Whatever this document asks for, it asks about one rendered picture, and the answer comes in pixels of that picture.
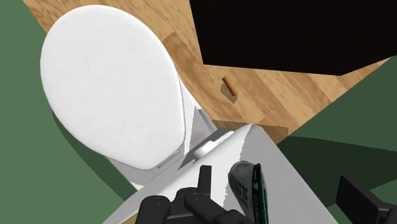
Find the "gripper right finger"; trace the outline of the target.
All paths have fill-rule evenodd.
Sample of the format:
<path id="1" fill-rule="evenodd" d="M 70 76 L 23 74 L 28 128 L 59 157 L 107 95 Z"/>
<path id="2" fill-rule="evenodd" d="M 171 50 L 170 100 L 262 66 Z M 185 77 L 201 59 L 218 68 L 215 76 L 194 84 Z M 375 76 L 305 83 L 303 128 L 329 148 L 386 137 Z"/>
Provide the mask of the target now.
<path id="1" fill-rule="evenodd" d="M 383 202 L 352 176 L 341 176 L 337 206 L 352 224 L 397 224 L 397 205 Z"/>

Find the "white toilet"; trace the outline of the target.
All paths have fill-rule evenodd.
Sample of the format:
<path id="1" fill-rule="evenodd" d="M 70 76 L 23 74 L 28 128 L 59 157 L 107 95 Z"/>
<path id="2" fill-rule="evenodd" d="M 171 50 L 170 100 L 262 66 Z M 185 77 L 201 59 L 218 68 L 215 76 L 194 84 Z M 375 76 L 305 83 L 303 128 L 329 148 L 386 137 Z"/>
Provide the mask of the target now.
<path id="1" fill-rule="evenodd" d="M 87 5 L 62 15 L 44 40 L 40 74 L 64 128 L 137 188 L 103 224 L 136 219 L 148 196 L 174 200 L 198 185 L 203 165 L 212 167 L 211 199 L 245 215 L 228 183 L 241 160 L 261 164 L 269 224 L 338 224 L 262 127 L 214 126 L 164 45 L 131 14 Z"/>

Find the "dark green flat container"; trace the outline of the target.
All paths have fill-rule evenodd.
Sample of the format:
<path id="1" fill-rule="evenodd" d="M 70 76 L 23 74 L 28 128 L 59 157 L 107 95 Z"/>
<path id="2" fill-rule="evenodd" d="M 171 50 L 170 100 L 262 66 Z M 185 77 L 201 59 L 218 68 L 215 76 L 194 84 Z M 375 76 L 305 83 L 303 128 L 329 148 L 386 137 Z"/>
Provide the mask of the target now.
<path id="1" fill-rule="evenodd" d="M 228 173 L 228 183 L 244 214 L 256 224 L 269 224 L 267 188 L 261 164 L 236 162 Z"/>

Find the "small orange cylinder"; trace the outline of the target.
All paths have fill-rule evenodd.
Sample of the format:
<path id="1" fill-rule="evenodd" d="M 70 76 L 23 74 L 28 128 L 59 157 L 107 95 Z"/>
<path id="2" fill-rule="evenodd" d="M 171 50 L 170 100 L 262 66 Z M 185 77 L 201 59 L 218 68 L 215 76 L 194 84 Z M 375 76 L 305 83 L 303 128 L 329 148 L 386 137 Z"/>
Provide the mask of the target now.
<path id="1" fill-rule="evenodd" d="M 224 84 L 226 85 L 227 89 L 230 91 L 230 93 L 233 96 L 238 95 L 238 91 L 237 91 L 236 87 L 234 86 L 234 84 L 232 83 L 231 79 L 227 75 L 225 75 L 222 78 L 222 80 L 223 80 Z"/>

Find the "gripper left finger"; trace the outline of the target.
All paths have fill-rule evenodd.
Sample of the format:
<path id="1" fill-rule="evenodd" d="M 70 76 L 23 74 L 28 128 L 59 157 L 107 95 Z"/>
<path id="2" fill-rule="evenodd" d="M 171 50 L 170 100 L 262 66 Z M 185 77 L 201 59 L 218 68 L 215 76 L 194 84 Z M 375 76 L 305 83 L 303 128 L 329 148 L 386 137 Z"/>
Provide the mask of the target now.
<path id="1" fill-rule="evenodd" d="M 255 224 L 237 210 L 223 209 L 211 199 L 212 167 L 203 165 L 196 187 L 181 188 L 170 201 L 151 195 L 141 201 L 136 224 Z"/>

